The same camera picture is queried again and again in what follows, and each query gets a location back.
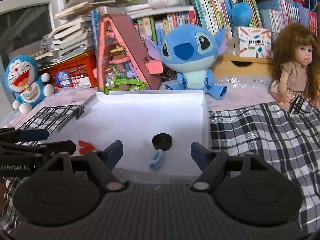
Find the black round cap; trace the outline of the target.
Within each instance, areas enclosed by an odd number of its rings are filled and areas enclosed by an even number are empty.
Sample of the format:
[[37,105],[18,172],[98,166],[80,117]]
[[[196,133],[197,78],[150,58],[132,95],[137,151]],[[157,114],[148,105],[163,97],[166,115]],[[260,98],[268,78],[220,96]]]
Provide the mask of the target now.
[[152,145],[155,150],[168,151],[172,148],[173,138],[167,133],[159,133],[152,138]]

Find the light blue plastic clip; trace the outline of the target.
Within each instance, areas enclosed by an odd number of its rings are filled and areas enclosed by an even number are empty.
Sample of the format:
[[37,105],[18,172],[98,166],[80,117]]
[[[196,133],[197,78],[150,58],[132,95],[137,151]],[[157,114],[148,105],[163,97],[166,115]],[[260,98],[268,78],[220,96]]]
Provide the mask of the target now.
[[151,159],[149,163],[149,167],[153,171],[159,170],[163,163],[163,158],[164,158],[164,152],[162,149],[158,149],[154,155],[154,157]]

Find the black binder clip on box edge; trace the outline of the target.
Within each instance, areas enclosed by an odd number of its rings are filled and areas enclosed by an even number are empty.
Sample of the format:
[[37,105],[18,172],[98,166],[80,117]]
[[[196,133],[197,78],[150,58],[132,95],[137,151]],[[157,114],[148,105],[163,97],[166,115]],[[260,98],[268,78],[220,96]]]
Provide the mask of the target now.
[[75,114],[76,119],[79,119],[83,113],[84,113],[84,105],[80,105],[76,110],[76,114]]

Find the Doraemon plush toy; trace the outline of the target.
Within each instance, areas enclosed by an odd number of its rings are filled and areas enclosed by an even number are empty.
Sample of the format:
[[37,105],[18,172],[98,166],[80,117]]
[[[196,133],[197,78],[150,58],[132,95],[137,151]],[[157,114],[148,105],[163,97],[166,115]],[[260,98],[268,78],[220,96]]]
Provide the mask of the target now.
[[29,113],[44,98],[54,94],[54,87],[49,83],[50,75],[38,75],[36,60],[29,55],[13,58],[5,71],[7,88],[17,94],[12,103],[14,110],[22,114]]

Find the wooden drawer box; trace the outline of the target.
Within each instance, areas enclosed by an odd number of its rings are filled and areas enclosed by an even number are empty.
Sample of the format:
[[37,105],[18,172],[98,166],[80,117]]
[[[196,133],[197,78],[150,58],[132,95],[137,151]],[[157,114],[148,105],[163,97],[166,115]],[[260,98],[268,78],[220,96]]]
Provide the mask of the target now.
[[253,57],[220,55],[211,66],[215,77],[242,75],[272,76],[272,61]]

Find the blue Stitch plush toy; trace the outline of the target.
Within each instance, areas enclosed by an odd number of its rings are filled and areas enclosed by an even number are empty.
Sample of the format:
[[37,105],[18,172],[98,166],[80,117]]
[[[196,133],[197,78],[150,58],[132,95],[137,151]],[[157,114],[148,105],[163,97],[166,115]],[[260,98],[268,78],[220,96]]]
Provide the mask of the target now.
[[216,35],[198,25],[184,24],[172,30],[162,45],[146,39],[148,54],[176,72],[178,84],[168,90],[202,90],[216,100],[226,96],[227,87],[216,85],[211,66],[226,51],[227,37],[222,27]]

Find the stack of books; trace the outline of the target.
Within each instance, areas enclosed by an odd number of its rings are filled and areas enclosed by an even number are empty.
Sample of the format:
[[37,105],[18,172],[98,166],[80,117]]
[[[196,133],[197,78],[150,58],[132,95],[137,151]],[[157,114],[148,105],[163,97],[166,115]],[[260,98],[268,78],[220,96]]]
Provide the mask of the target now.
[[93,46],[92,18],[99,6],[114,4],[116,0],[69,0],[65,8],[55,14],[57,20],[68,22],[55,28],[41,40],[40,50],[31,54],[37,61],[60,62],[81,54]]

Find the brown haired doll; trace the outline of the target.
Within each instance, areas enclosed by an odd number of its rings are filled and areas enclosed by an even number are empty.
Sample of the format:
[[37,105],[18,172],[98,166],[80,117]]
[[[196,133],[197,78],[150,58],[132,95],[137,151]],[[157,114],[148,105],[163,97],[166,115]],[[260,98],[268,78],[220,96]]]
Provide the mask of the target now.
[[273,42],[270,94],[282,109],[299,96],[319,107],[317,49],[316,35],[299,23],[288,25]]

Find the pink triangular miniature house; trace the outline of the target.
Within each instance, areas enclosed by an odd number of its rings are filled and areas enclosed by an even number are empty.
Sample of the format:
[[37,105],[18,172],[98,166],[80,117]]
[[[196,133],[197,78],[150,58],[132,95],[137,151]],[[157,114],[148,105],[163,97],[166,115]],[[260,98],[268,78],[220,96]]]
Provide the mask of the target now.
[[107,14],[99,22],[97,89],[113,91],[158,90],[162,62],[153,59],[125,14]]

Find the black white plaid cloth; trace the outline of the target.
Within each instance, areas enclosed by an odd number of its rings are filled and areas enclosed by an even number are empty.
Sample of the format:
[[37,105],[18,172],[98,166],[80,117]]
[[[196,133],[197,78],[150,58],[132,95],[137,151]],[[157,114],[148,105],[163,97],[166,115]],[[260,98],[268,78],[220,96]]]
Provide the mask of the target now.
[[289,111],[275,102],[209,113],[212,149],[253,152],[300,188],[303,232],[319,230],[319,109],[298,98]]

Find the red plastic clip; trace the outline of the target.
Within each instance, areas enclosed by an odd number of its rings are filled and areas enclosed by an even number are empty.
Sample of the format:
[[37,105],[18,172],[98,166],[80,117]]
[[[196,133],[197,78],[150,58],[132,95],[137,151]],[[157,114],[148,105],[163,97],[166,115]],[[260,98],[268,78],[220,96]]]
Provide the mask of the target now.
[[85,155],[85,154],[95,150],[95,146],[93,146],[89,142],[85,142],[85,141],[79,140],[78,141],[78,145],[79,145],[79,153],[81,155]]

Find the row of colourful books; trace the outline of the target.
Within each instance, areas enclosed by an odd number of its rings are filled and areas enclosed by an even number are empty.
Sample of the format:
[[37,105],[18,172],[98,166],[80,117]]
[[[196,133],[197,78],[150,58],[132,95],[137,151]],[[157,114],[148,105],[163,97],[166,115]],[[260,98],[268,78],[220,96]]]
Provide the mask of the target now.
[[265,28],[271,31],[272,39],[291,23],[299,23],[319,34],[318,0],[305,0],[305,4],[293,0],[188,0],[189,5],[154,9],[145,4],[126,7],[124,10],[100,6],[98,16],[124,13],[129,16],[141,38],[150,37],[159,42],[180,25],[198,24],[216,34],[226,28],[232,39],[235,27]]

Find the white patterned paper box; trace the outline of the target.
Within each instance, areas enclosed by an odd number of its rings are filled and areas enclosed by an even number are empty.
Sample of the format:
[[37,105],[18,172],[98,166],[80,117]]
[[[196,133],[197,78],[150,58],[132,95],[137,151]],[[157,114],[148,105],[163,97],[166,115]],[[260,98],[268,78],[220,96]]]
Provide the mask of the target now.
[[235,52],[239,57],[271,59],[272,35],[269,29],[235,27]]

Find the red plastic crate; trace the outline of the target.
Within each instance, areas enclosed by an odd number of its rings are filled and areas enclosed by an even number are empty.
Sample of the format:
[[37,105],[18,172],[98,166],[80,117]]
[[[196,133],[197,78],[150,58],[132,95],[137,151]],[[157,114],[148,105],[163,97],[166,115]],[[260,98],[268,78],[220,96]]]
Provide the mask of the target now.
[[39,73],[49,74],[49,83],[54,88],[94,88],[97,86],[93,73],[95,68],[95,52],[90,51],[57,64],[42,66],[39,68]]

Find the white cardboard box tray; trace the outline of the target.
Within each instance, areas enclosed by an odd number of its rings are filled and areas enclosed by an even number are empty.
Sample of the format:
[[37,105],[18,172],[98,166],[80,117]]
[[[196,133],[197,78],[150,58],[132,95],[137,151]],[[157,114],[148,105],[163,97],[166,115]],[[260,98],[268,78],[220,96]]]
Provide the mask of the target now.
[[[173,144],[161,168],[153,172],[152,139],[159,133],[171,135]],[[59,127],[48,140],[82,140],[99,150],[119,140],[124,153],[114,174],[120,179],[193,180],[201,171],[191,158],[192,143],[211,147],[206,96],[200,90],[97,93],[79,118]]]

